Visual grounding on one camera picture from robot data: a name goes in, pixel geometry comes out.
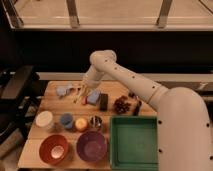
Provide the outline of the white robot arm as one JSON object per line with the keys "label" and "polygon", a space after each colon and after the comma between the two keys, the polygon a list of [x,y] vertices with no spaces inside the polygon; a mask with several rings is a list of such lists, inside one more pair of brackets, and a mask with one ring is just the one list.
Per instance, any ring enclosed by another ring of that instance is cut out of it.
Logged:
{"label": "white robot arm", "polygon": [[194,90],[167,88],[116,63],[112,50],[90,57],[84,90],[99,86],[108,74],[157,112],[159,171],[213,171],[213,135],[207,106]]}

